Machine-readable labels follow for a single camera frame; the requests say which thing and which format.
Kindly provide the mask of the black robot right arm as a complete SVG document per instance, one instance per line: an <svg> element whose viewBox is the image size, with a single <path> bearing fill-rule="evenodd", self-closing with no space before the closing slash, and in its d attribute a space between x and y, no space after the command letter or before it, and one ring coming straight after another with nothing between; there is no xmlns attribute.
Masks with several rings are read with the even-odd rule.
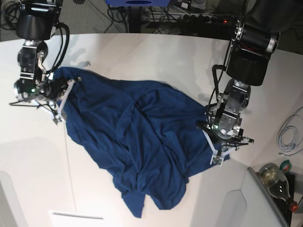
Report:
<svg viewBox="0 0 303 227"><path fill-rule="evenodd" d="M54 71L61 65L70 41L69 27L59 21L62 1L22 0L19 7L16 34L24 39L24 43L18 53L20 76L14 84L17 101L10 106L44 108L55 124L65 122L67 115L63 108L73 85L81 78L54 78ZM48 55L46 41L57 29L66 34L61 35L60 50L47 70L43 66Z"/></svg>

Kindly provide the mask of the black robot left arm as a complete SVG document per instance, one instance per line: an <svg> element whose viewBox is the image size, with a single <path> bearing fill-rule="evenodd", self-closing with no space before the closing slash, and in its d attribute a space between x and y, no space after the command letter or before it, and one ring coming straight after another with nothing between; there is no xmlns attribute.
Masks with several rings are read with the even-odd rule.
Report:
<svg viewBox="0 0 303 227"><path fill-rule="evenodd" d="M212 67L216 102L207 105L206 120L197 122L212 150L211 165L222 165L232 151L254 142L243 136L241 112L251 87L262 85L281 33L302 11L300 0L257 0L237 20L224 63Z"/></svg>

